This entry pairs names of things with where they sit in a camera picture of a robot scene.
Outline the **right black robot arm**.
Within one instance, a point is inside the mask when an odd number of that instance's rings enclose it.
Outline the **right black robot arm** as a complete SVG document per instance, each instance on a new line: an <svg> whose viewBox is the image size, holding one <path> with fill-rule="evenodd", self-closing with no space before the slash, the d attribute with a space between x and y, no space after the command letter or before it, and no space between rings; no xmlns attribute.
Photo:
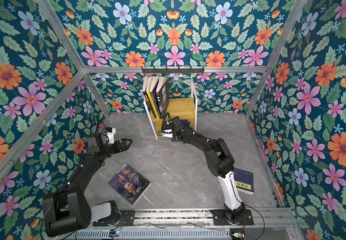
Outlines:
<svg viewBox="0 0 346 240"><path fill-rule="evenodd" d="M179 117L168 120L172 129L172 141L190 144L203 151L210 172L218 178L224 194L226 218L229 223L239 223L246 210L235 183L235 160L226 142L208 138L193 128L184 126Z"/></svg>

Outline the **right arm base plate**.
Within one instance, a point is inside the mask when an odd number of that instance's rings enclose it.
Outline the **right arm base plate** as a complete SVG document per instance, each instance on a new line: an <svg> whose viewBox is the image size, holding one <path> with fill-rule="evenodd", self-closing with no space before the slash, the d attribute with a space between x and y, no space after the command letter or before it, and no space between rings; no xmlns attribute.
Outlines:
<svg viewBox="0 0 346 240"><path fill-rule="evenodd" d="M253 226L254 219L251 210L245 210L242 217L235 223L232 224L228 221L226 210L211 210L213 214L213 221L215 226Z"/></svg>

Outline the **navy book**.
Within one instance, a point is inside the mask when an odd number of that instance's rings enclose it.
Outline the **navy book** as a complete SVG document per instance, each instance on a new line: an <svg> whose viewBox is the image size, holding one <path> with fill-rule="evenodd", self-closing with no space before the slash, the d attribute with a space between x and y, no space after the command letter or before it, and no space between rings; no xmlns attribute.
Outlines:
<svg viewBox="0 0 346 240"><path fill-rule="evenodd" d="M254 194L254 174L252 172L234 168L234 178L239 192Z"/></svg>
<svg viewBox="0 0 346 240"><path fill-rule="evenodd" d="M180 122L185 128L196 128L196 125L192 120L180 120Z"/></svg>

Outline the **yellow cartoon cover book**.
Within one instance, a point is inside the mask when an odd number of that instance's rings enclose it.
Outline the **yellow cartoon cover book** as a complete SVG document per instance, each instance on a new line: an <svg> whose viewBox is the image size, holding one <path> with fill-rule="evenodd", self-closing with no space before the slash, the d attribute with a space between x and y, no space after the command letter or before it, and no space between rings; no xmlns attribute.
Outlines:
<svg viewBox="0 0 346 240"><path fill-rule="evenodd" d="M159 120L160 115L159 115L159 107L158 107L158 102L154 98L154 90L157 87L157 83L159 81L159 78L157 76L155 77L148 77L147 79L147 85L146 85L146 93L149 99L149 103L151 106L151 111L153 113L153 116L155 119Z"/></svg>

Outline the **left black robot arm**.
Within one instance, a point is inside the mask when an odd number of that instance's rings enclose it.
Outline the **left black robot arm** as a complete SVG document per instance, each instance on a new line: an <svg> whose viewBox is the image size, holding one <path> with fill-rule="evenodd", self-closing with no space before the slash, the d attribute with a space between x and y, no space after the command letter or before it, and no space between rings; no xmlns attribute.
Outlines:
<svg viewBox="0 0 346 240"><path fill-rule="evenodd" d="M108 135L97 133L87 136L86 142L87 152L67 182L42 200L43 225L48 237L74 233L94 223L116 225L121 221L114 201L90 205L85 190L105 159L127 151L133 141L124 138L113 141Z"/></svg>

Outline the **black book white characters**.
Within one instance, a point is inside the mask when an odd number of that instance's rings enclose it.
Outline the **black book white characters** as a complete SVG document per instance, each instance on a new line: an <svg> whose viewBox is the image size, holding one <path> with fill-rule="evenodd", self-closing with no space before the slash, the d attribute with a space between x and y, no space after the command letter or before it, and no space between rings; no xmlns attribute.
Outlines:
<svg viewBox="0 0 346 240"><path fill-rule="evenodd" d="M162 120L167 113L169 105L169 79L166 77L159 77L157 84L156 95L159 107L159 118Z"/></svg>

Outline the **dark portrait book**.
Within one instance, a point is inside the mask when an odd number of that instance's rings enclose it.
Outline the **dark portrait book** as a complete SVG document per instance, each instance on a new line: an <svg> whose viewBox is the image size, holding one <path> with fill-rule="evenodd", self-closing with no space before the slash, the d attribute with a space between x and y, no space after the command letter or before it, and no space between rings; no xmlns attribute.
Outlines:
<svg viewBox="0 0 346 240"><path fill-rule="evenodd" d="M150 97L151 97L151 104L152 104L153 110L154 110L155 115L156 115L155 118L158 119L158 120L160 120L162 118L162 114L160 112L159 100L158 100L158 97L157 97L157 86L158 86L158 83L159 83L159 79L160 79L160 77L152 77L151 84L150 84L150 87L149 87L149 94L150 94Z"/></svg>
<svg viewBox="0 0 346 240"><path fill-rule="evenodd" d="M149 180L129 164L122 165L108 182L108 185L131 205L138 201L150 184Z"/></svg>

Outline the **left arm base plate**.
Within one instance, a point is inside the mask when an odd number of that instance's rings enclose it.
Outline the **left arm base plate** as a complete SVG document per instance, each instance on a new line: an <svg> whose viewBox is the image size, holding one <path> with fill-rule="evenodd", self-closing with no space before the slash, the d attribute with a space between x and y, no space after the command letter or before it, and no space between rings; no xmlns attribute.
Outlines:
<svg viewBox="0 0 346 240"><path fill-rule="evenodd" d="M130 227L135 220L134 210L119 210L118 214L111 214L108 217L95 221L94 227Z"/></svg>

